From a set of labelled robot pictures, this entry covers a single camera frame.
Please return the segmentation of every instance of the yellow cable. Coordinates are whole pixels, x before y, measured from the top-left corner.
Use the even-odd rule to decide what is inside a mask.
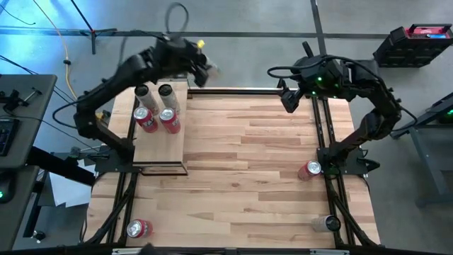
[[[56,25],[52,22],[52,20],[49,18],[49,16],[43,11],[43,9],[41,8],[41,6],[35,1],[33,0],[36,4],[36,6],[42,11],[42,13],[45,15],[45,17],[50,21],[50,23],[52,24],[52,26],[54,26],[55,30],[57,31],[58,33],[58,36],[60,37],[60,39],[62,39],[62,43],[63,43],[63,47],[64,47],[64,53],[66,55],[66,60],[69,61],[69,55],[68,55],[68,47],[66,45],[66,42],[64,41],[64,38],[62,36],[62,34],[59,32],[59,29],[56,27]],[[77,95],[76,93],[74,92],[74,89],[72,88],[71,86],[71,82],[69,81],[69,65],[68,64],[64,64],[66,66],[66,84],[68,85],[68,88],[69,90],[71,91],[71,94],[72,96],[74,97],[75,100],[77,100]]]

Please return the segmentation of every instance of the wooden tabletop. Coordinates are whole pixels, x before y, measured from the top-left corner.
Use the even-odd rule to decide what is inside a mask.
[[[115,99],[110,129],[118,135],[127,134],[124,121],[132,107],[127,112],[123,106],[133,100],[130,91]],[[353,131],[348,103],[329,103],[341,140]],[[300,166],[316,159],[311,100],[302,99],[289,114],[277,96],[194,95],[188,100],[186,121],[184,162],[189,176],[139,176],[132,219],[150,220],[154,233],[128,239],[128,246],[334,247],[331,233],[315,233],[310,226],[311,219],[329,213],[324,180],[297,178]],[[110,213],[117,178],[117,173],[109,173],[95,185],[86,239]],[[364,181],[344,179],[350,212],[379,242]],[[118,222],[115,238],[122,215]],[[346,241],[344,227],[341,232]]]

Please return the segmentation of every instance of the white paper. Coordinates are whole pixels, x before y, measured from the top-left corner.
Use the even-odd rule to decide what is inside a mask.
[[[83,160],[79,160],[79,167],[94,173],[95,165],[85,166]],[[66,203],[66,207],[90,203],[91,187],[82,183],[71,181],[57,174],[50,173],[50,183],[54,193],[55,205]]]

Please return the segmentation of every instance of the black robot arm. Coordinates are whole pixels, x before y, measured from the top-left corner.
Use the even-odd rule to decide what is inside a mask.
[[[148,81],[156,83],[176,74],[189,72],[194,75],[195,83],[202,87],[210,67],[208,59],[195,43],[163,35],[156,39],[154,47],[129,57],[111,78],[79,97],[74,115],[76,128],[81,136],[100,140],[122,158],[129,159],[134,151],[132,141],[121,139],[109,131],[97,120],[96,109],[129,87]]]
[[[291,67],[273,67],[268,74],[280,78],[277,87],[282,88],[281,101],[288,113],[299,105],[302,96],[342,98],[347,101],[356,96],[368,98],[374,109],[362,119],[359,128],[341,142],[329,146],[324,155],[325,162],[342,166],[348,155],[369,140],[380,140],[390,134],[401,119],[400,100],[392,95],[378,75],[378,65],[374,60],[352,60],[332,55],[314,56],[308,43],[304,42],[307,57],[296,61]],[[288,69],[292,75],[278,76],[272,71]],[[297,81],[299,89],[290,91],[284,78]]]

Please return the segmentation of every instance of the concrete floor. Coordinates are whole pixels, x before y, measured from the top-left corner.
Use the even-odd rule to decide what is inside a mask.
[[[78,0],[79,8],[95,29],[164,30],[164,0]],[[190,12],[189,31],[204,32],[296,32],[315,33],[310,0],[185,0]],[[38,1],[60,28],[86,29],[69,0]],[[412,23],[452,23],[451,0],[318,0],[321,24],[325,33],[388,33]],[[47,19],[28,0],[9,0],[6,8],[35,27],[51,28]],[[182,22],[175,11],[171,26]],[[5,12],[0,14],[0,26],[23,26]],[[205,52],[220,66],[223,76],[209,86],[274,87],[276,80],[265,73],[275,65],[293,64],[304,56],[303,40],[309,41],[315,54],[319,52],[315,38],[203,38]],[[71,82],[78,94],[100,83],[115,70],[122,38],[98,38],[98,53],[91,54],[89,39],[66,37],[71,66]],[[371,58],[381,40],[326,40],[330,54],[353,59]],[[152,38],[130,38],[125,55],[131,55],[153,45]],[[0,35],[0,54],[43,74],[56,74],[57,86],[69,93],[64,82],[64,51],[57,36]],[[442,53],[431,65],[421,69],[383,69],[382,76],[403,105],[416,115],[439,98],[452,92],[449,73],[453,66],[453,49]],[[0,62],[0,72],[22,74],[22,70]],[[53,96],[45,119],[53,123],[51,114],[63,104]],[[350,104],[352,119],[357,126],[372,106],[363,99]],[[61,114],[71,123],[73,108]],[[408,121],[404,116],[399,125]],[[76,135],[74,130],[65,131]],[[90,145],[99,142],[85,140]],[[50,152],[65,152],[72,146],[84,147],[77,141],[42,125],[35,145]],[[432,190],[427,172],[421,166],[409,136],[368,142],[369,158],[381,163],[381,168],[369,176],[372,204],[382,244],[416,251],[452,253],[453,207],[431,206],[418,209],[414,200]],[[75,244],[84,207],[62,210],[50,208],[42,212],[38,229],[45,230],[47,239],[41,244],[18,238],[15,249],[51,247]],[[63,228],[65,219],[75,222]]]

